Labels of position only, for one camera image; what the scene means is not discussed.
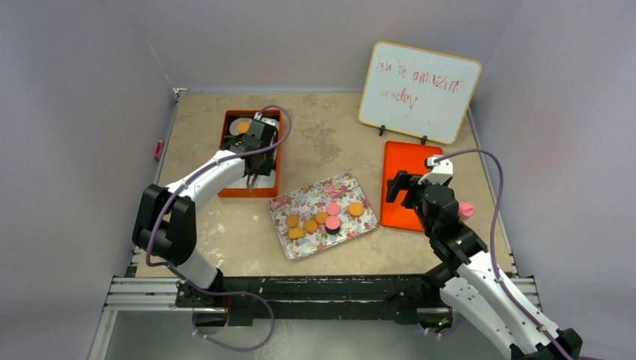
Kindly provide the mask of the metal serving tongs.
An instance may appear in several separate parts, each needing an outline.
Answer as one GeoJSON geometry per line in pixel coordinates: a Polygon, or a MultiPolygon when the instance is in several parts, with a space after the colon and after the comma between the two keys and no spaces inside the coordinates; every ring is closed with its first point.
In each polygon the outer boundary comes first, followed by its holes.
{"type": "Polygon", "coordinates": [[[248,192],[251,192],[254,188],[255,185],[257,184],[259,175],[258,174],[248,174],[246,177],[246,190],[248,192]]]}

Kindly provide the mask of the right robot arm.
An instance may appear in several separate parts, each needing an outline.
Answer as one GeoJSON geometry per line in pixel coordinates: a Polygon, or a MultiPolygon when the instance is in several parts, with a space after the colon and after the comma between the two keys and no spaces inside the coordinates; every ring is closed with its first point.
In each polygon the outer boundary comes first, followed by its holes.
{"type": "Polygon", "coordinates": [[[572,328],[548,319],[492,260],[486,244],[465,221],[474,213],[458,202],[448,181],[399,171],[386,182],[385,200],[412,209],[442,264],[421,285],[430,305],[442,302],[472,323],[504,359],[577,359],[583,341],[572,328]]]}

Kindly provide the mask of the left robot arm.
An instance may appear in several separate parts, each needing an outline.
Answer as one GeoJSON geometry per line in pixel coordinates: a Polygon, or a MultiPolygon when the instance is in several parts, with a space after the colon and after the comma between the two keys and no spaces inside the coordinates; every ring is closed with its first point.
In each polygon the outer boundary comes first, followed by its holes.
{"type": "Polygon", "coordinates": [[[272,118],[253,119],[191,174],[166,187],[150,184],[142,193],[133,244],[195,284],[194,296],[206,307],[221,302],[224,287],[215,281],[220,270],[197,250],[197,211],[232,183],[272,173],[278,128],[272,118]]]}

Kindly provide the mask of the round orange cookie top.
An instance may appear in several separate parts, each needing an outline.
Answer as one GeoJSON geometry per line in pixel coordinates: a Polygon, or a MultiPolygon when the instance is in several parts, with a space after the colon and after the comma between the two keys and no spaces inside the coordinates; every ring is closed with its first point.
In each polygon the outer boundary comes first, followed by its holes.
{"type": "Polygon", "coordinates": [[[251,123],[249,121],[242,121],[236,125],[237,134],[246,134],[249,130],[251,123]]]}

